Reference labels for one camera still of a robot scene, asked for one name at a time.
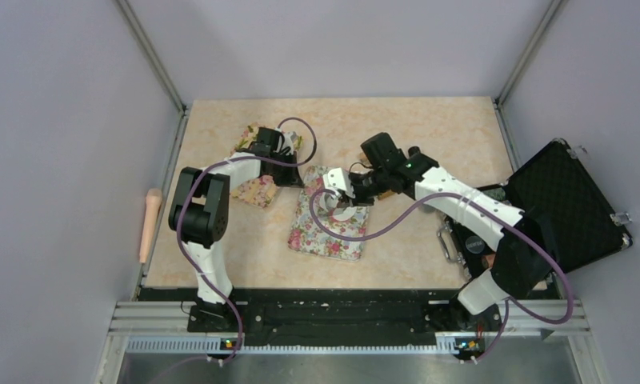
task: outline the marble tabletop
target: marble tabletop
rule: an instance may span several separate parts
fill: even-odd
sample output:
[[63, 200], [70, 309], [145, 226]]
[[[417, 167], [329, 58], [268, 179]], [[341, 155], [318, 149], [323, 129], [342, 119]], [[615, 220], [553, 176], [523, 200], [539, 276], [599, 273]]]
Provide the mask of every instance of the marble tabletop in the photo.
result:
[[[387, 132], [405, 152], [419, 146], [471, 186], [500, 182], [511, 174], [490, 98], [198, 100], [190, 111], [166, 200], [174, 196], [180, 169], [222, 160], [252, 122], [275, 127], [289, 116], [307, 120], [316, 131], [318, 152], [312, 165], [347, 168], [357, 161], [363, 141]], [[288, 122], [283, 129], [304, 137], [299, 158], [305, 158], [311, 150], [306, 128]], [[439, 214], [424, 210], [416, 210], [388, 234], [367, 242], [357, 262], [290, 250], [287, 238], [298, 196], [298, 189], [282, 188], [265, 209], [230, 200], [223, 241], [226, 269], [235, 286], [448, 289], [464, 283], [459, 266], [445, 260], [438, 244]], [[405, 195], [378, 201], [370, 212], [367, 233], [391, 223], [411, 203]], [[165, 210], [146, 286], [197, 286], [195, 273], [166, 224], [167, 215]]]

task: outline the white wall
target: white wall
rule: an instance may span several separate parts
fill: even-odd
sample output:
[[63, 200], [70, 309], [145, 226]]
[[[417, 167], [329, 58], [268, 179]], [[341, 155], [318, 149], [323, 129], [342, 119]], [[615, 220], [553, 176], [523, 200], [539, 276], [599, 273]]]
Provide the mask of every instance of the white wall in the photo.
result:
[[614, 382], [640, 383], [640, 0], [569, 2], [507, 105], [523, 160], [553, 137], [583, 144], [635, 245], [570, 274]]
[[0, 1], [0, 383], [94, 380], [177, 121], [112, 1]]
[[497, 96], [549, 0], [132, 0], [187, 102]]

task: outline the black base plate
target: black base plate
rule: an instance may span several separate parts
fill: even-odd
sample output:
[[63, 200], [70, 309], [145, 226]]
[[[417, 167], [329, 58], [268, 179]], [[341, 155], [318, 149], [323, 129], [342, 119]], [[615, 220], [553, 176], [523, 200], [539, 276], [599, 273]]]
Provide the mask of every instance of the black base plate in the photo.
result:
[[[139, 301], [198, 302], [189, 332], [236, 332], [227, 307], [214, 310], [196, 300], [196, 289], [141, 289]], [[230, 300], [242, 317], [248, 346], [423, 346], [435, 332], [497, 330], [492, 306], [469, 329], [451, 318], [446, 300], [456, 290], [260, 290], [234, 289]]]

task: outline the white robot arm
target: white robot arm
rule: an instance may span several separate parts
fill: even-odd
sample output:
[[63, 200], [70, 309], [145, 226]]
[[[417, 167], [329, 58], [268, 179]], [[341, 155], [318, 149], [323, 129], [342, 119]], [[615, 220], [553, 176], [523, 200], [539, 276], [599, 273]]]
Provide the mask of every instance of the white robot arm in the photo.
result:
[[[502, 225], [473, 206], [480, 206], [504, 224], [519, 228], [537, 243], [554, 250], [550, 222], [545, 215], [532, 211], [526, 214], [517, 207], [493, 200], [456, 179], [417, 147], [410, 148], [407, 158], [388, 134], [377, 134], [361, 147], [372, 165], [369, 172], [350, 174], [336, 168], [323, 176], [326, 188], [339, 196], [337, 206], [372, 205], [374, 197], [387, 190], [407, 194], [414, 200], [443, 194], [425, 204], [452, 217], [497, 252], [493, 268], [464, 286], [455, 298], [470, 314], [480, 314], [508, 297], [524, 298], [550, 272], [548, 263], [534, 250], [507, 234]], [[444, 196], [445, 193], [456, 198]]]
[[[228, 224], [228, 199], [230, 192], [246, 181], [259, 178], [264, 174], [273, 176], [278, 186], [302, 186], [298, 169], [276, 166], [260, 159], [239, 159], [258, 156], [271, 158], [278, 162], [295, 164], [296, 153], [293, 147], [294, 133], [285, 133], [260, 127], [257, 140], [243, 152], [236, 152], [226, 158], [224, 164], [208, 171], [198, 186], [194, 198], [206, 197], [204, 204], [190, 202], [186, 208], [182, 223], [182, 243], [188, 256], [197, 266], [198, 296], [211, 304], [223, 304], [224, 298], [217, 294], [207, 281], [226, 297], [233, 290], [228, 279], [224, 262], [221, 238]], [[190, 188], [197, 176], [205, 168], [184, 168], [179, 175], [174, 201], [171, 206], [169, 224], [177, 229], [182, 205], [186, 201]]]

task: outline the floral napkin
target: floral napkin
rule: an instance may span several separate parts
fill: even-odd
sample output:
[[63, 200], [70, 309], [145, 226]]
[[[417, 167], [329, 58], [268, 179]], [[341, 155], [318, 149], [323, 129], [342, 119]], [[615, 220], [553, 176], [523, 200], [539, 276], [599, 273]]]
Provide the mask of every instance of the floral napkin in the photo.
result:
[[[259, 124], [257, 123], [249, 124], [245, 132], [240, 136], [240, 141], [235, 148], [233, 148], [230, 154], [235, 153], [236, 150], [248, 148], [252, 141], [256, 139], [258, 127]], [[294, 149], [299, 150], [303, 143], [302, 137], [293, 134], [292, 141], [294, 142]], [[232, 198], [242, 200], [247, 204], [266, 208], [272, 203], [278, 189], [279, 187], [273, 182], [273, 177], [264, 175], [260, 178], [244, 182], [238, 188], [235, 188], [230, 192], [230, 196]]]
[[[292, 250], [304, 254], [316, 254], [328, 258], [338, 258], [341, 260], [357, 261], [360, 259], [365, 242], [345, 242], [333, 238], [322, 232], [315, 225], [310, 216], [309, 203], [310, 196], [324, 187], [322, 176], [329, 170], [326, 166], [309, 166], [303, 176], [304, 189], [299, 195], [296, 209], [296, 219], [292, 224], [290, 238], [287, 245]], [[348, 220], [338, 221], [332, 217], [331, 212], [327, 212], [315, 203], [315, 212], [320, 218], [320, 222], [332, 231], [345, 236], [364, 236], [367, 227], [367, 215], [369, 209], [366, 206], [357, 208], [355, 214]]]

